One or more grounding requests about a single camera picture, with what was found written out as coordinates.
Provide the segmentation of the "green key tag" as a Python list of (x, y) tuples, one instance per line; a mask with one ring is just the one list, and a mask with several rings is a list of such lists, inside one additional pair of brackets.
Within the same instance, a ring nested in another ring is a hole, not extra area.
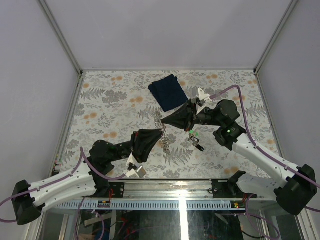
[(196, 132), (195, 130), (190, 130), (189, 131), (189, 135), (192, 136), (192, 137), (197, 138), (199, 136), (199, 133)]

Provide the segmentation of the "silver key black tag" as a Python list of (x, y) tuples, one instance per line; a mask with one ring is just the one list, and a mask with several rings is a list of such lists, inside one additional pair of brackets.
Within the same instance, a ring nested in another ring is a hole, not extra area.
[(204, 148), (199, 144), (200, 140), (194, 136), (191, 136), (189, 138), (189, 141), (192, 143), (192, 145), (197, 148), (199, 151), (203, 152)]

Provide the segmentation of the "steel disc with keyrings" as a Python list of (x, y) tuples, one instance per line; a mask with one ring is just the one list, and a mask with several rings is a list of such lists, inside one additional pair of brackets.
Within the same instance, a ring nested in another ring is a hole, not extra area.
[(169, 154), (170, 153), (170, 143), (169, 143), (169, 139), (168, 139), (168, 135), (167, 135), (167, 132), (166, 132), (166, 127), (165, 125), (162, 123), (162, 115), (159, 111), (156, 111), (155, 114), (154, 114), (154, 124), (155, 124), (155, 127), (162, 131), (162, 134), (161, 134), (161, 142), (162, 142), (162, 145), (161, 145), (161, 148), (163, 150), (163, 152), (165, 154)]

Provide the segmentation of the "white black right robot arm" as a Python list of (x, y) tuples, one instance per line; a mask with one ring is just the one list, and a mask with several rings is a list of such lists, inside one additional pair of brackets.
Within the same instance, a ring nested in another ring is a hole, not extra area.
[(257, 143), (249, 130), (236, 122), (239, 117), (232, 100), (221, 100), (215, 108), (209, 108), (199, 107), (190, 99), (161, 122), (185, 132), (195, 125), (218, 127), (213, 135), (220, 146), (243, 156), (270, 177), (259, 178), (238, 171), (229, 179), (229, 194), (236, 198), (244, 193), (261, 196), (277, 202), (287, 213), (299, 215), (318, 192), (314, 169), (307, 164), (298, 166)]

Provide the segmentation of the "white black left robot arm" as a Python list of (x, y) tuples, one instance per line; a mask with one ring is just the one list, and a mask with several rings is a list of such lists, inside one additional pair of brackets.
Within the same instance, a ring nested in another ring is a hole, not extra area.
[(143, 164), (162, 136), (159, 129), (141, 129), (133, 132), (126, 142), (112, 144), (97, 140), (89, 156), (80, 149), (73, 168), (38, 182), (18, 182), (11, 199), (14, 222), (19, 226), (29, 224), (49, 209), (77, 198), (105, 197), (110, 181), (132, 176), (143, 178), (146, 175)]

